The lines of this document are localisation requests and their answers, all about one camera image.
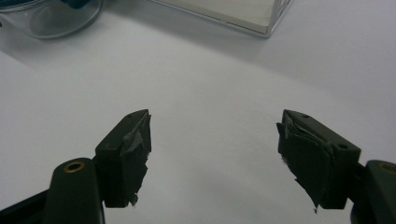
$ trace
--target clear bowl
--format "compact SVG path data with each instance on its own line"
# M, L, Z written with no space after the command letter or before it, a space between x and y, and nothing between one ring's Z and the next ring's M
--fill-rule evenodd
M61 0L25 0L0 7L0 16L31 37L57 38L90 25L102 5L103 0L91 0L81 8L72 8Z

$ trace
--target white table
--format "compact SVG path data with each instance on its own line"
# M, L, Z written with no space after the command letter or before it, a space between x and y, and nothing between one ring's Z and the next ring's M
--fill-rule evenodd
M0 29L0 209L148 108L135 208L107 223L349 223L319 209L277 153L284 108L396 162L396 2L298 0L270 39L148 1L107 1L89 29L40 41Z

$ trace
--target tabletop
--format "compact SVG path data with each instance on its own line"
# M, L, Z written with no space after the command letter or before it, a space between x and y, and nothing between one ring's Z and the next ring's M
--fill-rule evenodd
M296 0L269 39L150 1L107 0L89 28L37 40L0 28L0 209L152 115L135 207L107 223L350 223L318 210L277 153L283 109L396 162L396 2Z

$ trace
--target transparent container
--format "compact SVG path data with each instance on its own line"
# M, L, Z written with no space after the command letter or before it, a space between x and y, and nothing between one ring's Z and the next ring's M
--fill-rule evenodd
M35 38L71 35L90 25L99 15L103 0L69 6L79 0L0 0L0 17Z

